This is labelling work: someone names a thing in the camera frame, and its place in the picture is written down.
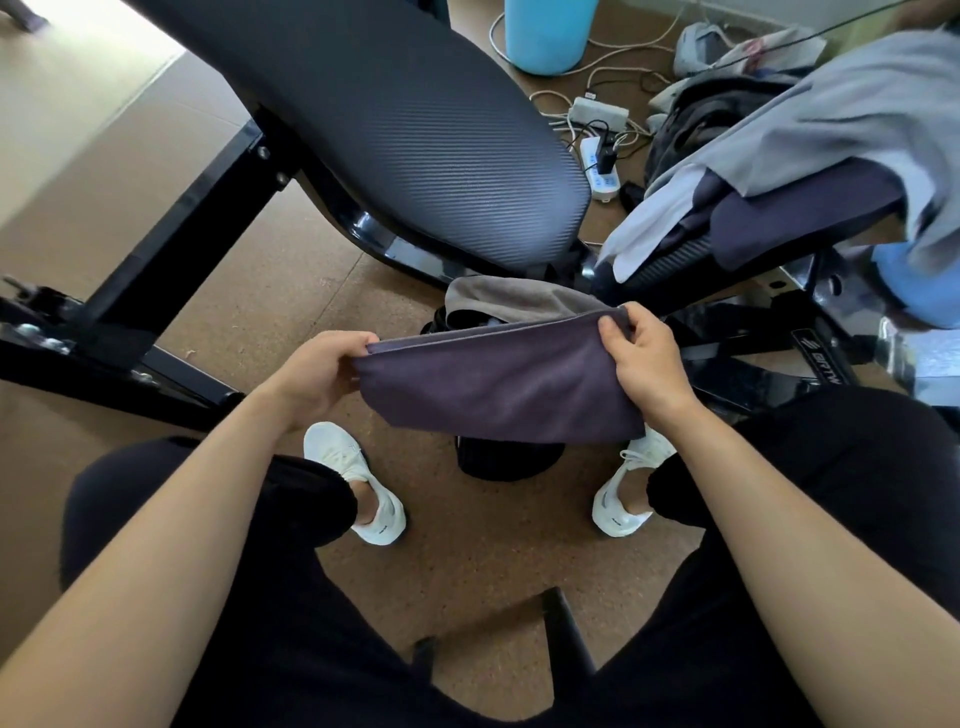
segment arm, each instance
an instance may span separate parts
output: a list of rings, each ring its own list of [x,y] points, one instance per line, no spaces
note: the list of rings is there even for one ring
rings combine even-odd
[[[130,519],[0,671],[0,724],[169,725],[227,600],[279,437],[352,388],[370,333],[304,344]]]
[[[797,684],[829,726],[960,716],[960,624],[700,404],[670,329],[628,303],[601,335],[617,377],[677,448]]]

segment blue cloth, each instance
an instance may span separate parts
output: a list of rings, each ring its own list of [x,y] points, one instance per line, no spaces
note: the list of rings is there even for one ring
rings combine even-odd
[[[880,277],[911,316],[937,328],[960,328],[960,260],[929,276],[907,263],[912,247],[909,242],[875,246]]]

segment person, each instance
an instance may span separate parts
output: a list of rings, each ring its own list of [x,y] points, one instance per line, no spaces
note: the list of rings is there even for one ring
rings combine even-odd
[[[627,645],[524,724],[954,725],[953,433],[925,405],[859,387],[730,427],[694,396],[670,329],[627,308],[632,340],[609,318],[601,337],[678,451],[649,474],[650,505],[706,531]],[[314,551],[350,528],[385,545],[406,523],[357,443],[314,424],[375,340],[322,333],[202,442],[121,449],[77,478],[65,592],[0,672],[0,724],[502,724],[414,675]],[[273,456],[308,425],[303,459]]]

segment power strip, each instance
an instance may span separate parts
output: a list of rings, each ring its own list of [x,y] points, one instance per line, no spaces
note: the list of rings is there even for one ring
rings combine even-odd
[[[588,136],[580,142],[580,159],[584,163],[584,169],[587,170],[590,196],[594,200],[608,203],[616,197],[616,193],[620,190],[620,176],[616,173],[616,165],[613,166],[609,175],[601,175],[597,172],[597,149],[599,146],[599,136]]]
[[[578,96],[570,107],[569,119],[572,124],[586,126],[591,121],[602,121],[610,127],[611,132],[626,132],[627,117],[630,112],[623,107],[604,104],[602,101]]]

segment floor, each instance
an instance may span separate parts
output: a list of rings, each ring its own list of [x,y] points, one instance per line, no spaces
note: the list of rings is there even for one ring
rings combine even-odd
[[[451,2],[456,30],[487,49],[497,0]],[[603,3],[594,37],[658,35],[669,19]],[[666,54],[642,62],[669,67]],[[515,74],[525,88],[543,80]],[[575,95],[583,77],[549,82]],[[634,84],[603,100],[644,99]],[[175,62],[0,231],[0,271],[88,296],[205,167],[247,114],[219,74]],[[643,154],[621,167],[640,179]],[[586,239],[622,211],[591,209]],[[441,294],[361,255],[296,184],[277,195],[161,339],[169,350],[249,390],[311,334],[329,328],[416,333]],[[549,472],[515,484],[466,477],[451,438],[389,428],[357,397],[330,418],[350,430],[410,512],[391,548],[347,535],[322,550],[332,578],[399,650],[442,637],[436,682],[470,707],[529,716],[552,699],[542,626],[530,598],[564,588],[588,647],[607,661],[646,620],[699,533],[651,519],[634,537],[602,538],[589,519],[616,447],[569,448]],[[60,514],[72,476],[118,446],[172,427],[0,382],[0,656],[57,598]],[[297,452],[291,438],[284,449]]]
[[[30,0],[35,34],[0,12],[0,227],[183,49],[121,0]]]

